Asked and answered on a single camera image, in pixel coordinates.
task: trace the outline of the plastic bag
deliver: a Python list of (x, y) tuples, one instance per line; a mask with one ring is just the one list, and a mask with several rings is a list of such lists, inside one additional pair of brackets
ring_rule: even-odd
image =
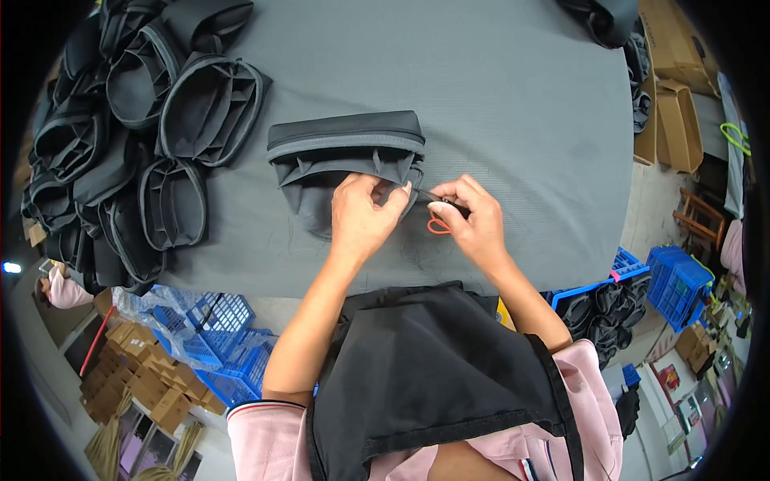
[[(168, 344), (170, 344), (171, 356), (174, 359), (184, 362), (193, 369), (216, 371), (219, 368), (218, 366), (211, 366), (187, 356), (183, 347), (185, 341), (192, 339), (196, 335), (196, 330), (189, 319), (187, 319), (186, 313), (195, 307), (196, 302), (202, 297), (203, 292), (186, 291), (160, 285), (153, 286), (142, 297), (120, 288), (112, 288), (112, 304), (118, 309), (121, 316), (160, 331), (168, 341)], [(184, 326), (178, 326), (178, 329), (171, 332), (166, 326), (158, 322), (158, 319), (152, 314), (152, 309), (155, 307), (173, 309), (174, 312), (184, 319)]]

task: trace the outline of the zipper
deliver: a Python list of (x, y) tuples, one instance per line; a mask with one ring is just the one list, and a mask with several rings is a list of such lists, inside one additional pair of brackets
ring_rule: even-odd
[(410, 134), (419, 137), (423, 144), (425, 143), (425, 136), (419, 132), (415, 132), (411, 129), (402, 129), (400, 127), (362, 127), (359, 129), (338, 129), (338, 130), (320, 130), (315, 132), (304, 132), (302, 134), (294, 134), (284, 137), (280, 140), (274, 140), (267, 145), (267, 150), (277, 147), (279, 144), (285, 142), (292, 142), (294, 140), (304, 139), (306, 137), (313, 137), (315, 135), (342, 135), (342, 134), (355, 134), (361, 132), (393, 132), (399, 134)]

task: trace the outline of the table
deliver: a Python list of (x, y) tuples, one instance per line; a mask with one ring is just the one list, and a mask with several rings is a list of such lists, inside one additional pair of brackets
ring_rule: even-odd
[[(622, 49), (594, 44), (551, 0), (265, 0), (227, 52), (275, 82), (238, 158), (207, 182), (209, 238), (159, 283), (301, 297), (329, 245), (291, 215), (266, 161), (280, 122), (414, 110), (423, 188), (470, 173), (504, 207), (506, 245), (540, 291), (606, 279), (631, 181)], [(350, 293), (459, 279), (495, 289), (416, 204)]]

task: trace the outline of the hand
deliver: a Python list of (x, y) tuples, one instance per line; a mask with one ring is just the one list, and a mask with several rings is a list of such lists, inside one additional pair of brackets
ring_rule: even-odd
[(409, 203), (411, 182), (394, 189), (385, 205), (375, 204), (385, 190), (382, 179), (353, 173), (334, 190), (330, 256), (362, 265), (396, 228)]
[(470, 209), (470, 216), (465, 220), (460, 211), (445, 202), (428, 204), (428, 208), (449, 226), (465, 256), (484, 274), (489, 275), (510, 261), (503, 238), (500, 204), (473, 177), (463, 174), (453, 182), (436, 186), (431, 192)]

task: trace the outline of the stack of bag inserts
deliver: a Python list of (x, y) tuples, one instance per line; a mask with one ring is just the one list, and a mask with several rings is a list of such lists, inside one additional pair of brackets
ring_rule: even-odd
[(225, 50), (250, 0), (104, 0), (35, 113), (22, 215), (91, 293), (143, 294), (207, 233), (206, 173), (238, 152), (271, 81)]
[(646, 272), (620, 282), (602, 284), (596, 289), (559, 301), (556, 313), (569, 329), (573, 340), (594, 343), (603, 369), (634, 338), (631, 330), (646, 313), (644, 298), (651, 274)]
[[(419, 188), (424, 148), (417, 114), (381, 112), (272, 125), (267, 159), (303, 227), (331, 239), (332, 196), (349, 173), (375, 175), (391, 189), (407, 181)], [(404, 214), (416, 199), (412, 190)]]

